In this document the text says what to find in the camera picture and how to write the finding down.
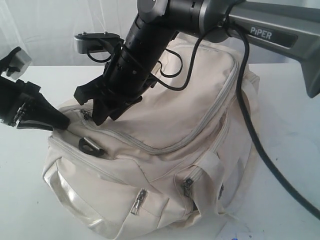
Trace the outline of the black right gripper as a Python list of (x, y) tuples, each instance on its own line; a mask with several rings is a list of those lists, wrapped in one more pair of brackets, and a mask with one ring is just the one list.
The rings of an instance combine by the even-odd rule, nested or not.
[(86, 46), (82, 54), (109, 52), (104, 72), (92, 81), (78, 86), (74, 98), (80, 105), (93, 100), (92, 120), (97, 126), (108, 118), (115, 121), (132, 106), (140, 103), (142, 94), (156, 83), (151, 73), (157, 64), (157, 46), (154, 44), (118, 44)]

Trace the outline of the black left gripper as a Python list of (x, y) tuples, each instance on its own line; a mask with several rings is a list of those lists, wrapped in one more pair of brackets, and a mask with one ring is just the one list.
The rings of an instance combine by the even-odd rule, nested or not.
[(41, 87), (32, 82), (18, 79), (13, 82), (0, 77), (0, 120), (3, 124), (15, 127), (19, 119), (19, 109), (27, 105), (27, 120), (21, 120), (17, 129), (53, 131), (67, 129), (70, 119), (53, 107), (40, 93)]

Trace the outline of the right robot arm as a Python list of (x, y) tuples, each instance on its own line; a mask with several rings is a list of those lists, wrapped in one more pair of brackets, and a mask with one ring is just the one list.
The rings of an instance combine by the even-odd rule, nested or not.
[(108, 52), (104, 72), (78, 86), (80, 105), (94, 102), (93, 120), (116, 120), (142, 100), (157, 79), (152, 69), (179, 33), (220, 43), (245, 37), (250, 44), (300, 63), (307, 95), (320, 93), (320, 11), (247, 0), (139, 0), (125, 39), (115, 33), (75, 36), (80, 54)]

